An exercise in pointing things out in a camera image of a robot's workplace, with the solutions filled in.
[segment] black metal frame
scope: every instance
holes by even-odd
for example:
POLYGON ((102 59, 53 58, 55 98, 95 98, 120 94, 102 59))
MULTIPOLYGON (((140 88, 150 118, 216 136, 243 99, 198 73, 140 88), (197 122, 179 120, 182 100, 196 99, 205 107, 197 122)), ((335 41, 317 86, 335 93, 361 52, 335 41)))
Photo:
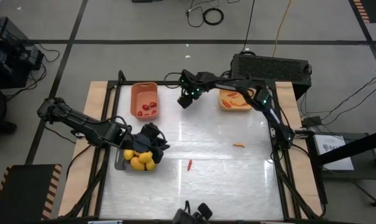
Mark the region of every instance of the black metal frame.
MULTIPOLYGON (((177 82, 177 81, 127 81, 125 79, 123 79, 121 81, 108 81, 108 85, 107 85, 107 88, 106 88, 105 100, 104 100, 104 106, 103 106, 103 112, 102 112, 101 118, 106 119, 106 114, 108 112, 109 104, 111 103, 109 101, 110 95, 111 95, 111 92, 113 91, 114 88, 116 89, 116 95, 115 95, 115 99, 114 99, 114 102, 113 102, 113 108, 112 108, 112 115, 111 116, 116 115, 117 103, 119 101, 121 87, 123 85, 133 85, 133 84, 139 83, 139 82, 155 82, 157 85, 179 85, 179 82, 177 82)), ((273 89, 275 89, 275 87, 276 87, 275 83, 269 84, 269 85, 273 89)), ((274 95, 275 100, 278 101, 277 93, 274 92, 273 95, 274 95)), ((275 103, 275 110, 277 111, 278 115, 280 116, 281 114, 280 114, 278 103, 275 103)), ((98 162, 99 162, 98 159, 99 159, 100 150, 101 149, 95 149, 88 184, 92 183, 92 180, 95 176, 97 166, 98 166, 98 162)), ((103 162, 107 164, 109 162, 109 150, 106 150, 106 149, 102 149, 102 150, 105 150, 105 156, 104 156, 103 162)), ((278 153, 277 153, 278 149, 275 147, 274 141, 272 141, 272 151, 273 151, 274 159, 279 160, 279 156, 278 156, 278 153)), ((293 185, 295 185, 294 178, 293 178, 293 171, 292 171, 292 168, 291 168, 290 155, 288 153, 288 150, 286 149, 282 153, 283 153, 283 157, 284 157, 284 160, 285 160, 285 165, 286 165, 286 170, 287 170, 289 180, 291 181, 291 183, 293 183, 293 185)), ((101 209, 101 202, 102 202, 102 197, 103 197, 105 178, 106 178, 106 175, 105 175, 105 177, 103 177, 103 179, 99 183, 98 197, 97 197, 97 201, 96 201, 96 205, 95 205, 95 213, 94 213, 94 216, 97 216, 97 217, 99 216, 99 212, 100 212, 100 209, 101 209)), ((286 220, 287 218, 293 218, 293 217, 289 217, 288 206, 287 206, 287 198, 286 198, 286 193, 285 193, 285 186, 284 186, 281 178, 279 178, 279 176, 277 176, 277 182, 278 182, 278 188, 279 188, 279 192, 280 192, 280 200, 281 200, 281 205, 282 205, 283 219, 286 220)), ((296 200, 294 198, 291 198, 291 199, 293 201, 293 209, 294 209, 294 213, 295 213, 295 218, 301 218, 301 213, 300 213, 300 208, 298 206, 298 203, 296 202, 296 200)), ((83 216, 88 215, 90 202, 91 202, 91 200, 87 201, 87 203, 86 203, 86 205, 83 209, 83 216)), ((160 220, 153 220, 154 223, 159 223, 159 221, 160 220)), ((131 223, 143 222, 143 220, 128 220, 128 222, 131 222, 131 223)), ((169 220, 162 220, 162 223, 163 222, 168 223, 170 221, 169 220)), ((258 222, 247 222, 247 221, 242 221, 242 220, 241 221, 240 220, 236 220, 236 221, 216 221, 215 223, 236 223, 236 222, 239 222, 239 223, 240 222, 241 223, 258 223, 258 222)))
POLYGON ((376 154, 374 151, 376 148, 376 133, 371 135, 352 133, 336 134, 346 138, 346 145, 322 155, 318 155, 316 144, 312 136, 306 139, 312 170, 322 203, 327 203, 323 178, 376 180, 376 154), (354 170, 334 170, 330 173, 322 169, 325 164, 347 157, 351 158, 354 170))

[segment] black device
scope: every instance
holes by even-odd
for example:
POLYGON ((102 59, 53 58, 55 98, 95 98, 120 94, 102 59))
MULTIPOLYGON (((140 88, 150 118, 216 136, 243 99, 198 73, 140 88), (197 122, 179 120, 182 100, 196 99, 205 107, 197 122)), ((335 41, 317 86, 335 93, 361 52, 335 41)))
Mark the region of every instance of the black device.
POLYGON ((281 122, 272 105, 272 95, 264 82, 255 82, 246 79, 225 79, 209 72, 199 72, 197 75, 183 70, 180 77, 181 97, 178 103, 187 108, 193 100, 197 100, 202 93, 213 88, 236 91, 240 93, 248 105, 261 111, 270 125, 275 129, 276 141, 281 148, 290 148, 294 140, 294 131, 281 122))
POLYGON ((235 54, 231 62, 231 78, 289 81, 293 84, 296 99, 312 85, 311 74, 307 60, 235 54))
POLYGON ((0 17, 0 88, 22 88, 32 70, 40 69, 43 53, 8 17, 0 17))
POLYGON ((153 123, 146 124, 138 134, 131 134, 132 127, 111 120, 98 121, 70 108, 62 98, 45 99, 37 114, 50 124, 62 122, 76 132, 85 135, 88 144, 96 147, 114 146, 119 149, 135 149, 143 153, 151 151, 153 160, 158 164, 163 151, 170 146, 167 141, 157 137, 161 131, 153 123))
POLYGON ((174 218, 173 224, 205 224, 207 220, 211 218, 213 212, 205 203, 201 203, 198 207, 198 212, 190 214, 190 205, 189 201, 185 202, 185 209, 178 209, 174 218))

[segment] concrete floor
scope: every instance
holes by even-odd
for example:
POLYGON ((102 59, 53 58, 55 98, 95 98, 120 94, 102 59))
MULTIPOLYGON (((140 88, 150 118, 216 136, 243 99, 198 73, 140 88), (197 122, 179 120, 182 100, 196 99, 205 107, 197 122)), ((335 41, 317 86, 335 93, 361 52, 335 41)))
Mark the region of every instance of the concrete floor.
MULTIPOLYGON (((185 15, 190 0, 149 4, 133 4, 130 0, 0 1, 0 16, 9 17, 28 38, 51 42, 44 47, 61 52, 56 62, 45 63, 48 75, 35 90, 21 93, 8 104, 7 119, 15 122, 18 130, 11 136, 0 136, 0 180, 5 167, 25 163, 39 123, 36 110, 48 97, 56 76, 61 78, 56 95, 63 97, 71 107, 83 110, 89 83, 115 80, 120 69, 128 80, 163 80, 168 72, 184 68, 216 74, 227 70, 233 54, 242 49, 251 1, 219 2, 219 8, 225 13, 220 25, 192 28, 185 15), (82 44, 79 40, 90 43, 82 44)), ((273 43, 262 40, 275 40, 287 4, 287 0, 256 0, 249 34, 253 44, 247 48, 257 55, 272 55, 273 43)), ((199 15, 192 14, 191 23, 198 22, 199 15)), ((313 85, 308 91, 308 111, 330 110, 376 76, 376 60, 363 28, 376 40, 376 24, 361 27, 348 0, 293 0, 280 40, 299 41, 281 42, 276 57, 304 59, 312 64, 313 85)), ((360 92, 335 115, 360 102, 375 87, 372 85, 360 92)), ((330 129, 376 132, 374 105, 376 92, 360 107, 330 124, 330 129)), ((66 126, 56 124, 52 128, 72 138, 66 126)), ((45 130, 33 163, 59 163, 67 167, 73 148, 70 142, 45 130)), ((63 175, 55 208, 60 203, 64 184, 63 175)), ((328 180, 325 184, 329 199, 326 218, 376 223, 376 208, 370 207, 369 198, 352 184, 328 180)), ((376 196, 376 181, 361 184, 376 196)))

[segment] orange object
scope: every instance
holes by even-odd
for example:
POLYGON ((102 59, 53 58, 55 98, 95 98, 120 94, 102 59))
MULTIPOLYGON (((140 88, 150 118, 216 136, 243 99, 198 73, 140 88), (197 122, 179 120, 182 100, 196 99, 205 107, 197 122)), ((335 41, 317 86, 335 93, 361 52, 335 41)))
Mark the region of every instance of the orange object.
POLYGON ((188 163, 188 171, 190 170, 190 167, 192 166, 192 160, 190 159, 189 160, 189 163, 188 163))
POLYGON ((141 121, 150 121, 158 116, 158 96, 157 84, 154 82, 136 83, 131 87, 131 105, 130 113, 141 121), (155 103, 154 107, 149 108, 149 104, 155 103), (143 116, 137 116, 142 110, 142 106, 148 107, 143 116))
POLYGON ((244 147, 244 145, 242 143, 235 143, 235 144, 233 144, 233 146, 244 147))
POLYGON ((232 93, 236 93, 230 90, 219 90, 219 107, 226 111, 250 111, 251 106, 245 104, 245 99, 240 93, 236 93, 233 96, 229 96, 232 93))
POLYGON ((222 100, 222 103, 223 103, 223 105, 226 106, 227 108, 231 108, 231 107, 232 107, 232 106, 231 106, 228 102, 226 102, 225 100, 222 100))
POLYGON ((227 95, 228 96, 234 96, 234 95, 237 95, 237 93, 228 93, 227 95))

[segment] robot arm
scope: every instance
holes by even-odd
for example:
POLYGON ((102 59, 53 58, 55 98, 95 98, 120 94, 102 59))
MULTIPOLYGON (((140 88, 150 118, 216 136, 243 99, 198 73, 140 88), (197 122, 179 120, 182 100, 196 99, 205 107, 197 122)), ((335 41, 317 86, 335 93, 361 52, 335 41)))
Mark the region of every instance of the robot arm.
POLYGON ((153 160, 158 164, 163 151, 170 146, 157 137, 162 132, 153 123, 145 124, 141 132, 131 134, 131 126, 110 119, 98 121, 70 108, 62 98, 45 99, 37 114, 44 121, 62 122, 85 135, 88 143, 96 147, 114 146, 119 149, 135 149, 137 152, 152 151, 153 160))
POLYGON ((213 88, 236 91, 240 93, 248 105, 255 110, 261 111, 270 125, 275 130, 277 145, 281 148, 290 148, 293 144, 294 132, 289 126, 283 124, 281 119, 275 114, 272 105, 272 96, 264 83, 255 83, 243 79, 225 79, 217 77, 209 72, 200 72, 197 75, 183 70, 180 77, 181 97, 178 99, 183 108, 192 104, 202 93, 213 88))

